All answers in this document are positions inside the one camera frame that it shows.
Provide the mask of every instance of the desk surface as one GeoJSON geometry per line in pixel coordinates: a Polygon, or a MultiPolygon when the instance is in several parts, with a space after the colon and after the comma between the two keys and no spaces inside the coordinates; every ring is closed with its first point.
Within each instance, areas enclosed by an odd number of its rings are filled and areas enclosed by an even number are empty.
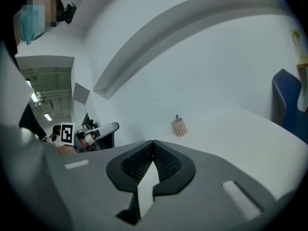
{"type": "Polygon", "coordinates": [[[276,199],[299,185],[308,164],[307,144],[244,109],[188,128],[183,137],[155,139],[218,155],[263,184],[276,199]]]}

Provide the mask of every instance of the blue face mask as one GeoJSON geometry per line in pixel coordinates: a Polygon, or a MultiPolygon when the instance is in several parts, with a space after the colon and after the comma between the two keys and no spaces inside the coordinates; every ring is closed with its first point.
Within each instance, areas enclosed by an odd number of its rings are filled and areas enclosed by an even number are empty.
{"type": "Polygon", "coordinates": [[[45,5],[26,5],[26,10],[21,10],[20,13],[19,39],[29,45],[44,32],[45,5]]]}

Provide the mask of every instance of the person in background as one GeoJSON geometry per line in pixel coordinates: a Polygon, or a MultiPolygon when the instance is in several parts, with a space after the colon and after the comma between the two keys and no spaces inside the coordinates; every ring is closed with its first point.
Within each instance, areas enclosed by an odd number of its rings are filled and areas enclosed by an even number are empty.
{"type": "MultiPolygon", "coordinates": [[[[15,55],[17,46],[21,42],[27,45],[38,39],[43,33],[51,27],[55,27],[63,17],[63,3],[61,0],[26,0],[22,7],[8,5],[8,10],[14,14],[13,18],[8,15],[2,20],[2,38],[5,46],[18,67],[15,55]]],[[[33,115],[28,104],[19,122],[19,126],[27,128],[42,140],[46,133],[41,128],[33,115]]]]}
{"type": "MultiPolygon", "coordinates": [[[[89,151],[89,152],[96,151],[95,144],[92,144],[92,145],[89,146],[89,144],[87,143],[85,138],[79,138],[79,142],[82,145],[82,147],[84,149],[86,149],[87,151],[89,151]]],[[[78,154],[78,152],[76,152],[75,149],[70,145],[57,146],[57,151],[58,151],[60,156],[78,154]]]]}
{"type": "Polygon", "coordinates": [[[52,133],[49,137],[56,146],[61,146],[60,129],[60,125],[53,126],[52,133]]]}

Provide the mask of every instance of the fluorescent light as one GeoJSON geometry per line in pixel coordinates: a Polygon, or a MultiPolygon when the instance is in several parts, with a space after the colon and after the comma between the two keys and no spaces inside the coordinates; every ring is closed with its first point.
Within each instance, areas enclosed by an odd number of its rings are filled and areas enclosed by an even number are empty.
{"type": "Polygon", "coordinates": [[[36,95],[34,94],[34,92],[32,93],[31,98],[32,98],[32,100],[34,102],[38,102],[39,101],[38,98],[36,97],[36,95]]]}
{"type": "Polygon", "coordinates": [[[47,118],[47,120],[52,121],[52,119],[50,118],[49,114],[45,114],[44,116],[47,118]]]}
{"type": "MultiPolygon", "coordinates": [[[[32,88],[31,82],[29,80],[26,80],[26,82],[28,83],[28,85],[32,88]]],[[[35,93],[33,92],[31,95],[31,98],[34,102],[38,102],[38,98],[36,97],[35,93]]]]}
{"type": "Polygon", "coordinates": [[[26,80],[26,82],[27,82],[28,85],[32,88],[30,80],[26,80]]]}

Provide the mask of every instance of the pen holder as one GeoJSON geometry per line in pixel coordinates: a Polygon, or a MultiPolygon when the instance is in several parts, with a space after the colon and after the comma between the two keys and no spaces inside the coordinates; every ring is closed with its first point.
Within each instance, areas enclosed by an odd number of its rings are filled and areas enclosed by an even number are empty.
{"type": "Polygon", "coordinates": [[[187,129],[182,118],[175,119],[171,122],[171,125],[178,137],[184,136],[187,133],[187,129]]]}

